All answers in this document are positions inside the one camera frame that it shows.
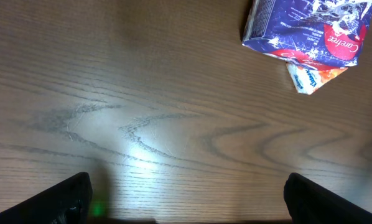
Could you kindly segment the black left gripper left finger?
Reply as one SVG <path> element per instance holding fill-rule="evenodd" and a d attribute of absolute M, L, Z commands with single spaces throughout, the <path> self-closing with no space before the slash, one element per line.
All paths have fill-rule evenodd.
<path fill-rule="evenodd" d="M 93 190 L 90 176 L 79 172 L 0 213 L 0 224 L 86 223 Z"/>

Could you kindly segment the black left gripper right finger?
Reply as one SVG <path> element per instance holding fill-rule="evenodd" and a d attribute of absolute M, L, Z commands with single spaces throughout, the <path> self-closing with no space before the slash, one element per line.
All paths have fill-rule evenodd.
<path fill-rule="evenodd" d="M 293 223 L 372 223 L 371 212 L 295 172 L 288 177 L 283 196 Z"/>

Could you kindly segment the small orange box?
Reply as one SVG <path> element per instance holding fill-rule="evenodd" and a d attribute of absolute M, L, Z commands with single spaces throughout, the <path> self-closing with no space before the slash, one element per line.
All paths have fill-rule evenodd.
<path fill-rule="evenodd" d="M 334 68 L 321 71 L 309 70 L 291 63 L 287 64 L 287 69 L 297 92 L 305 95 L 311 95 L 324 84 L 347 70 L 347 68 Z"/>

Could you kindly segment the purple snack bag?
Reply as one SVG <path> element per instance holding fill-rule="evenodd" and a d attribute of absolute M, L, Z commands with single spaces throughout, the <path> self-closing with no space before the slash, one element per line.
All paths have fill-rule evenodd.
<path fill-rule="evenodd" d="M 354 67 L 372 0 L 255 0 L 242 44 L 312 70 Z"/>

